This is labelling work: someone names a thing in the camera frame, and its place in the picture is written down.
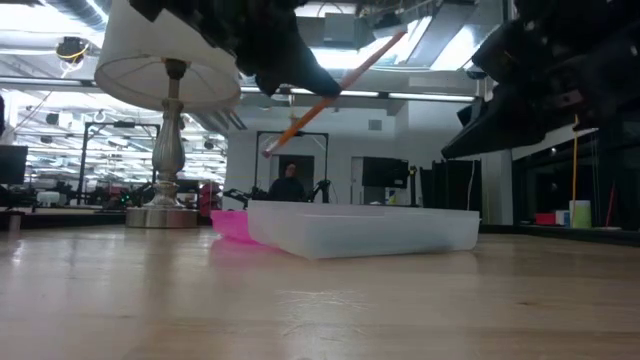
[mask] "white plastic bin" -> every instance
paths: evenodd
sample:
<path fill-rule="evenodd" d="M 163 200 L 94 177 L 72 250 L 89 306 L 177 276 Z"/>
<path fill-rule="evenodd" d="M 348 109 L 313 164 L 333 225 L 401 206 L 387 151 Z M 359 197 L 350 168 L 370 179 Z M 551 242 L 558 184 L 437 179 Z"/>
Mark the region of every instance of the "white plastic bin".
<path fill-rule="evenodd" d="M 308 259 L 471 250 L 478 212 L 258 202 L 249 232 L 261 243 Z"/>

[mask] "lampshade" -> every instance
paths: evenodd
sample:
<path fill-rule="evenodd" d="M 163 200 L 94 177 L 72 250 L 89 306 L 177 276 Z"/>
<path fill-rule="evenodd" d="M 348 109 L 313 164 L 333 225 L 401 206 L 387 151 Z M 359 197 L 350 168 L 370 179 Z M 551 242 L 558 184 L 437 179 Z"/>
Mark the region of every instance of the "lampshade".
<path fill-rule="evenodd" d="M 240 99 L 234 58 L 213 48 L 168 11 L 149 22 L 127 0 L 113 0 L 96 83 L 109 95 L 161 111 L 169 77 L 163 59 L 189 64 L 180 82 L 184 111 L 235 106 Z"/>

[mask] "silver lamp base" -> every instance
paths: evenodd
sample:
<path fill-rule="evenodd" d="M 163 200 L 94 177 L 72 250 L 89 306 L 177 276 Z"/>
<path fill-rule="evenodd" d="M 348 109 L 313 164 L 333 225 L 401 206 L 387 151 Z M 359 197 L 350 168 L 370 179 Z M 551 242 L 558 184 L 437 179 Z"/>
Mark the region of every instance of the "silver lamp base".
<path fill-rule="evenodd" d="M 140 229 L 190 229 L 198 226 L 198 211 L 172 208 L 127 209 L 127 227 Z"/>

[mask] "fluorescent light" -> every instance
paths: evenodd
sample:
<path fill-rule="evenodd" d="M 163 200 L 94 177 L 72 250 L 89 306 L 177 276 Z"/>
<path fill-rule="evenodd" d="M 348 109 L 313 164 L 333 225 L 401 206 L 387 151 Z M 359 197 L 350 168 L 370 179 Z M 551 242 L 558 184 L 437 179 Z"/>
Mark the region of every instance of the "fluorescent light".
<path fill-rule="evenodd" d="M 311 52 L 325 69 L 355 69 L 362 63 L 356 50 L 312 48 Z"/>
<path fill-rule="evenodd" d="M 291 89 L 293 95 L 314 95 L 311 91 L 305 89 Z"/>
<path fill-rule="evenodd" d="M 420 20 L 416 20 L 416 21 L 419 21 L 417 25 L 414 25 L 415 21 L 409 24 L 410 35 L 405 35 L 404 38 L 400 40 L 402 42 L 402 45 L 398 50 L 398 54 L 395 62 L 396 64 L 407 62 L 407 60 L 409 59 L 409 56 L 411 56 L 413 51 L 418 46 L 418 43 L 424 36 L 424 33 L 429 28 L 429 24 L 431 24 L 431 20 L 433 20 L 433 17 L 427 16 Z"/>
<path fill-rule="evenodd" d="M 37 172 L 66 172 L 69 174 L 77 174 L 78 172 L 68 168 L 53 168 L 53 169 L 34 169 Z"/>
<path fill-rule="evenodd" d="M 377 98 L 378 95 L 380 95 L 380 93 L 375 91 L 344 90 L 340 93 L 340 96 L 371 97 L 371 98 Z"/>
<path fill-rule="evenodd" d="M 476 39 L 471 27 L 465 25 L 451 39 L 440 56 L 431 65 L 431 70 L 458 70 L 463 67 L 476 51 Z"/>
<path fill-rule="evenodd" d="M 242 91 L 246 92 L 246 93 L 259 93 L 260 92 L 260 90 L 257 87 L 243 87 Z M 292 88 L 292 89 L 289 89 L 289 91 L 293 95 L 315 95 L 314 93 L 312 93 L 309 90 L 300 89 L 300 88 Z M 343 92 L 340 93 L 340 96 L 346 96 L 346 97 L 377 98 L 378 95 L 379 95 L 379 93 L 377 91 L 344 90 Z M 224 140 L 224 137 L 219 135 L 218 139 Z"/>
<path fill-rule="evenodd" d="M 345 4 L 340 2 L 315 2 L 307 3 L 296 9 L 297 17 L 325 17 L 327 13 L 355 14 L 355 4 Z"/>
<path fill-rule="evenodd" d="M 102 10 L 102 8 L 100 6 L 98 6 L 98 4 L 96 4 L 96 2 L 94 0 L 85 0 L 87 2 L 87 4 L 89 4 L 89 6 L 91 6 L 91 8 L 98 14 L 100 15 L 100 18 L 102 18 L 102 22 L 103 23 L 107 23 L 109 22 L 109 16 Z"/>
<path fill-rule="evenodd" d="M 29 147 L 30 153 L 35 154 L 66 154 L 66 155 L 80 155 L 82 154 L 82 150 L 79 149 L 55 149 L 48 147 Z M 138 151 L 130 151 L 130 150 L 87 150 L 88 156 L 102 156 L 109 154 L 117 154 L 122 155 L 125 158 L 134 158 L 141 160 L 149 160 L 152 157 L 152 153 L 150 152 L 138 152 Z M 186 154 L 187 159 L 207 159 L 210 161 L 220 161 L 224 160 L 224 157 L 218 153 L 196 153 L 196 154 Z"/>
<path fill-rule="evenodd" d="M 0 76 L 0 84 L 12 85 L 49 85 L 49 86 L 82 86 L 80 80 L 69 79 L 46 79 L 46 78 L 23 78 L 16 76 Z"/>
<path fill-rule="evenodd" d="M 242 86 L 240 91 L 248 94 L 259 94 L 261 92 L 260 89 L 255 86 Z"/>
<path fill-rule="evenodd" d="M 469 70 L 473 67 L 473 61 L 469 60 L 469 62 L 467 62 L 466 64 L 464 64 L 464 66 L 462 67 L 465 70 Z"/>
<path fill-rule="evenodd" d="M 420 101 L 448 101 L 448 102 L 473 102 L 473 96 L 440 95 L 440 94 L 407 94 L 390 93 L 389 99 L 420 100 Z"/>

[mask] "plastic container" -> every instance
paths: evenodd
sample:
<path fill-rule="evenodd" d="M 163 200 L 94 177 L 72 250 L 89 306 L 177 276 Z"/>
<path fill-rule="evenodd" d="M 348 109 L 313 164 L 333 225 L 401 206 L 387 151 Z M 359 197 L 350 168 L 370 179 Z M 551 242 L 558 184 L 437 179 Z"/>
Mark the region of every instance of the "plastic container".
<path fill-rule="evenodd" d="M 213 230 L 226 240 L 243 244 L 259 245 L 249 234 L 248 215 L 246 211 L 222 211 L 211 212 Z"/>
<path fill-rule="evenodd" d="M 574 229 L 591 229 L 591 201 L 578 200 L 575 205 L 575 219 L 573 219 L 573 201 L 569 202 L 569 221 Z"/>
<path fill-rule="evenodd" d="M 478 212 L 382 206 L 251 202 L 258 242 L 308 259 L 471 250 Z"/>

